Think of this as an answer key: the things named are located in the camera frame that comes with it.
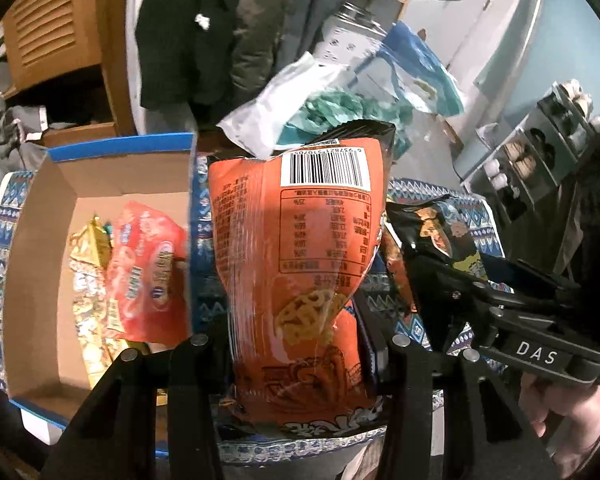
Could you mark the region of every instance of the white plastic bag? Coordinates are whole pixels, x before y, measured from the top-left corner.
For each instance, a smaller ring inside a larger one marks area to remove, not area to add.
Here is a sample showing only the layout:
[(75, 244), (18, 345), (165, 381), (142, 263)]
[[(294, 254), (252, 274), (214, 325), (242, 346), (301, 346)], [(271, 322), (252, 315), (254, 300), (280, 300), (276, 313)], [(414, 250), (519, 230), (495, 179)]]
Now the white plastic bag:
[(254, 100), (236, 108), (218, 126), (238, 146), (257, 158), (273, 152), (286, 122), (309, 95), (327, 88), (343, 70), (321, 65), (308, 52), (283, 68)]

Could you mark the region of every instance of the blue wall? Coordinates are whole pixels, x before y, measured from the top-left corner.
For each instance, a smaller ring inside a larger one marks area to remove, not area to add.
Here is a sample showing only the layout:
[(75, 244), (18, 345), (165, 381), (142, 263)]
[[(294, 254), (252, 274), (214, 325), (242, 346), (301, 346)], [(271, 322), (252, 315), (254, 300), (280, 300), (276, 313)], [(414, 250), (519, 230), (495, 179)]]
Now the blue wall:
[(577, 79), (600, 114), (600, 20), (586, 0), (544, 0), (520, 80), (503, 110), (515, 126), (554, 81)]

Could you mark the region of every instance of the screw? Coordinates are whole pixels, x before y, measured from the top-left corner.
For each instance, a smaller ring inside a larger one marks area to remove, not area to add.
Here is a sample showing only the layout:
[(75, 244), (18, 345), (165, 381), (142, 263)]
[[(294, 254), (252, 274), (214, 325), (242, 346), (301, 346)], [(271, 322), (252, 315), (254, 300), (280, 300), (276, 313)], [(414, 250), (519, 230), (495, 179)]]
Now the screw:
[(135, 348), (125, 348), (120, 354), (120, 359), (122, 359), (125, 363), (133, 361), (136, 357), (138, 357), (138, 350)]
[(204, 346), (209, 341), (209, 338), (206, 334), (194, 334), (189, 340), (193, 346)]
[(480, 353), (473, 348), (467, 348), (462, 351), (462, 357), (464, 357), (467, 361), (477, 363), (478, 359), (480, 359)]
[(391, 341), (394, 343), (394, 345), (404, 348), (405, 346), (409, 346), (411, 339), (408, 335), (396, 334), (392, 337)]

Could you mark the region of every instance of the louvered cabinet door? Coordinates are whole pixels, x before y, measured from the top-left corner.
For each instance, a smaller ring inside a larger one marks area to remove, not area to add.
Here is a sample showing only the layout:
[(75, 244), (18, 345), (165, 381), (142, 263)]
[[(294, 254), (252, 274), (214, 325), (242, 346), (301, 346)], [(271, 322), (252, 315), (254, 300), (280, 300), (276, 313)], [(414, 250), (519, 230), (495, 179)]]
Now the louvered cabinet door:
[(16, 0), (4, 43), (18, 91), (101, 60), (95, 0)]

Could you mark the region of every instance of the wooden cabinet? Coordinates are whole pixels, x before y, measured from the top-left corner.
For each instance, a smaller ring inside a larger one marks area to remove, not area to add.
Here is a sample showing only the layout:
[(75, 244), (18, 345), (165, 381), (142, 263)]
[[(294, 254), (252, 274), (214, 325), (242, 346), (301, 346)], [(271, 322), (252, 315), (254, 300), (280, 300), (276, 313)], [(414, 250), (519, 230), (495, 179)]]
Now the wooden cabinet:
[(7, 97), (88, 67), (101, 71), (111, 122), (54, 132), (53, 145), (135, 133), (126, 79), (125, 0), (16, 0), (3, 23), (13, 77)]

